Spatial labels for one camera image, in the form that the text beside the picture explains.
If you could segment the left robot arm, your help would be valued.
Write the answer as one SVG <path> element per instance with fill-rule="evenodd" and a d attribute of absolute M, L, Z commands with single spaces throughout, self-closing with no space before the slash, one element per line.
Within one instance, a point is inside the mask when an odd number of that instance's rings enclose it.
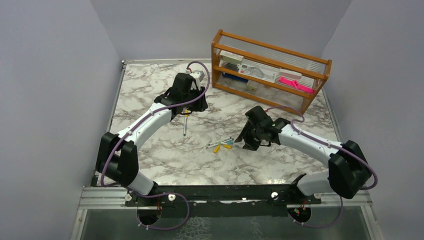
<path fill-rule="evenodd" d="M 141 146 L 162 126 L 184 110 L 203 112 L 208 105 L 205 87 L 201 85 L 205 72 L 179 72 L 170 88 L 154 99 L 149 109 L 118 133 L 106 132 L 100 140 L 96 171 L 100 178 L 108 177 L 122 187 L 138 192 L 144 205 L 157 200 L 155 183 L 139 171 L 138 152 Z"/>

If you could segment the grey pen green end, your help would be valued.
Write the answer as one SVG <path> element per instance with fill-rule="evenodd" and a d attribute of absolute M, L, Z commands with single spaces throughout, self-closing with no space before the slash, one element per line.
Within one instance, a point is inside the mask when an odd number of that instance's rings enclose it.
<path fill-rule="evenodd" d="M 217 141 L 215 141 L 215 142 L 209 143 L 206 147 L 207 147 L 207 148 L 212 148 L 212 147 L 214 147 L 214 146 L 220 145 L 220 144 L 221 144 L 221 143 L 223 143 L 223 142 L 232 141 L 232 140 L 233 140 L 233 138 L 232 138 L 231 136 L 230 136 L 230 137 L 226 137 L 226 138 L 223 138 L 223 139 L 217 140 Z"/>

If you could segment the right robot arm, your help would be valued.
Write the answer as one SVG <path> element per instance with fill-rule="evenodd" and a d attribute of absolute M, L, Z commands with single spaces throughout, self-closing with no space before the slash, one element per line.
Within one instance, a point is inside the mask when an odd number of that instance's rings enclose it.
<path fill-rule="evenodd" d="M 295 126 L 296 119 L 272 119 L 267 110 L 255 106 L 245 113 L 247 122 L 235 139 L 244 142 L 243 149 L 256 151 L 265 143 L 294 148 L 322 163 L 327 170 L 302 174 L 291 184 L 289 199 L 300 204 L 314 194 L 336 193 L 352 199 L 358 191 L 374 188 L 376 172 L 370 167 L 360 146 L 349 140 L 345 143 L 328 140 Z"/>

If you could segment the grey pen teal end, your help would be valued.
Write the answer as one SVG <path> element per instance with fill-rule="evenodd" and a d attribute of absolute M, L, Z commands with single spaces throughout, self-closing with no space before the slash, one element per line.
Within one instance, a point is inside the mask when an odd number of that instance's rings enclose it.
<path fill-rule="evenodd" d="M 234 140 L 229 139 L 229 140 L 226 140 L 226 141 L 214 142 L 212 144 L 207 145 L 206 148 L 209 149 L 209 148 L 214 148 L 214 147 L 219 146 L 219 145 L 233 145 L 233 144 L 234 144 Z"/>

